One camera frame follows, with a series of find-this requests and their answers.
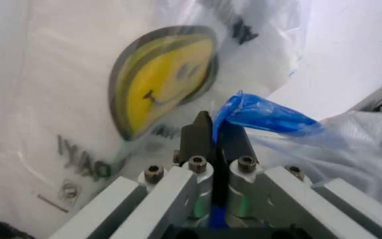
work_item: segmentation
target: yellow smiley face logo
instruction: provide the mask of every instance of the yellow smiley face logo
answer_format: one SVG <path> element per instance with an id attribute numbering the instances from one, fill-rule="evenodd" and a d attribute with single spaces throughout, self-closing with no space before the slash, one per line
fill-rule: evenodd
<path id="1" fill-rule="evenodd" d="M 216 38 L 204 26 L 172 26 L 132 42 L 110 76 L 109 103 L 125 140 L 145 133 L 161 116 L 213 84 Z"/>

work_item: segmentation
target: blue plastic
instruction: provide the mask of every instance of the blue plastic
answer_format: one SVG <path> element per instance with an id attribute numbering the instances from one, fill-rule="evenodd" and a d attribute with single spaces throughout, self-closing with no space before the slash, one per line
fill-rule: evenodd
<path id="1" fill-rule="evenodd" d="M 218 112 L 212 130 L 215 143 L 224 120 L 243 127 L 289 135 L 304 135 L 308 126 L 311 126 L 311 131 L 314 127 L 321 127 L 317 121 L 297 111 L 242 91 L 229 98 Z"/>

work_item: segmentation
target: plastic bag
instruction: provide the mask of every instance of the plastic bag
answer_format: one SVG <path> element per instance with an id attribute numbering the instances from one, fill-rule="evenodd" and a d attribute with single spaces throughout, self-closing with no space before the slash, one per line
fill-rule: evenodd
<path id="1" fill-rule="evenodd" d="M 122 175 L 169 164 L 180 127 L 295 70 L 308 0 L 29 2 L 0 144 L 0 220 L 49 236 Z"/>
<path id="2" fill-rule="evenodd" d="M 382 203 L 382 114 L 347 112 L 320 123 L 260 97 L 239 92 L 213 123 L 245 127 L 261 165 L 295 165 L 313 183 L 342 178 Z"/>

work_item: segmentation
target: metal fixture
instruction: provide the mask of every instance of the metal fixture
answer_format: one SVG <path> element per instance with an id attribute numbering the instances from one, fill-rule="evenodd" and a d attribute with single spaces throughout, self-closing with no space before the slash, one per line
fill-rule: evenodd
<path id="1" fill-rule="evenodd" d="M 299 167 L 296 166 L 286 166 L 286 170 L 288 170 L 292 175 L 294 175 L 296 178 L 300 179 L 300 181 L 303 181 L 304 179 L 304 171 L 301 170 Z"/>
<path id="2" fill-rule="evenodd" d="M 251 156 L 238 158 L 238 168 L 244 173 L 251 173 L 256 169 L 256 161 Z"/>
<path id="3" fill-rule="evenodd" d="M 164 170 L 160 165 L 151 165 L 144 171 L 145 180 L 156 184 L 163 178 Z"/>
<path id="4" fill-rule="evenodd" d="M 188 160 L 188 169 L 194 173 L 204 173 L 206 171 L 207 160 L 203 156 L 193 156 Z"/>

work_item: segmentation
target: screw head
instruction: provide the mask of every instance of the screw head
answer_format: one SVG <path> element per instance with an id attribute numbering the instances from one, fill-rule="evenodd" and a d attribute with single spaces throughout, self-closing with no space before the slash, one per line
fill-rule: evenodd
<path id="1" fill-rule="evenodd" d="M 207 160 L 203 156 L 195 155 L 188 160 L 188 169 L 194 173 L 204 173 L 206 165 Z"/>
<path id="2" fill-rule="evenodd" d="M 172 162 L 176 166 L 180 164 L 179 150 L 174 150 L 173 151 L 173 160 L 172 160 Z"/>
<path id="3" fill-rule="evenodd" d="M 241 156 L 238 158 L 238 168 L 243 173 L 252 173 L 256 169 L 256 161 L 251 156 Z"/>
<path id="4" fill-rule="evenodd" d="M 145 180 L 149 183 L 156 184 L 163 178 L 164 170 L 160 165 L 150 165 L 144 171 Z"/>
<path id="5" fill-rule="evenodd" d="M 300 181 L 303 181 L 303 179 L 304 179 L 304 171 L 301 170 L 299 167 L 288 165 L 288 166 L 285 166 L 285 168 L 292 175 L 294 175 L 296 178 L 298 178 Z"/>

